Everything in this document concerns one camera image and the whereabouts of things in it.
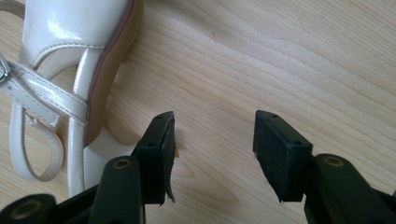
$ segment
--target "metal buckle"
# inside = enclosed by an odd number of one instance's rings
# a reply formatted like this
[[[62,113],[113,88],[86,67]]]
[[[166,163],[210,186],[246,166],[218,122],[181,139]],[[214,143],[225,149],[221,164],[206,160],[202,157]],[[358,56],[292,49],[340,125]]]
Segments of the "metal buckle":
[[[2,84],[11,76],[11,69],[2,53],[0,53],[0,64],[0,84]]]

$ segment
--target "white sandal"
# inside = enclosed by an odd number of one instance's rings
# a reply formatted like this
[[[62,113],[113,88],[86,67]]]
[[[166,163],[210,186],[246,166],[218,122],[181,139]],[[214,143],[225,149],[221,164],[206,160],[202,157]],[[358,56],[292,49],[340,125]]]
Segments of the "white sandal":
[[[48,126],[56,126],[61,111],[70,117],[69,193],[80,193],[99,181],[98,170],[109,159],[132,151],[118,144],[102,124],[111,84],[140,28],[143,0],[27,1],[26,13],[22,4],[0,0],[0,10],[22,19],[25,15],[20,62],[10,63],[0,54],[0,89],[14,100],[10,125],[14,168],[20,176],[39,181],[58,174],[63,144]],[[76,63],[73,92],[50,82]],[[27,160],[25,123],[42,132],[51,148],[43,175],[37,175]]]

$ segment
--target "wooden floor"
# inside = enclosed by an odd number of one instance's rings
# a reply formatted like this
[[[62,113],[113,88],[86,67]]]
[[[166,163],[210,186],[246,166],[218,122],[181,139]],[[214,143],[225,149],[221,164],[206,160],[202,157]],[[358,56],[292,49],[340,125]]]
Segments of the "wooden floor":
[[[0,50],[11,61],[21,29],[1,13]],[[73,72],[55,81],[70,88]],[[304,204],[279,203],[252,152],[256,110],[278,114],[315,155],[350,160],[372,187],[392,194],[395,96],[395,1],[146,0],[106,125],[135,143],[154,116],[175,111],[176,203],[148,206],[148,223],[306,223]],[[0,208],[38,192],[67,199],[66,167],[49,183],[16,176],[11,101],[0,97]],[[64,119],[62,139],[66,130]],[[44,141],[31,130],[26,141],[43,170]]]

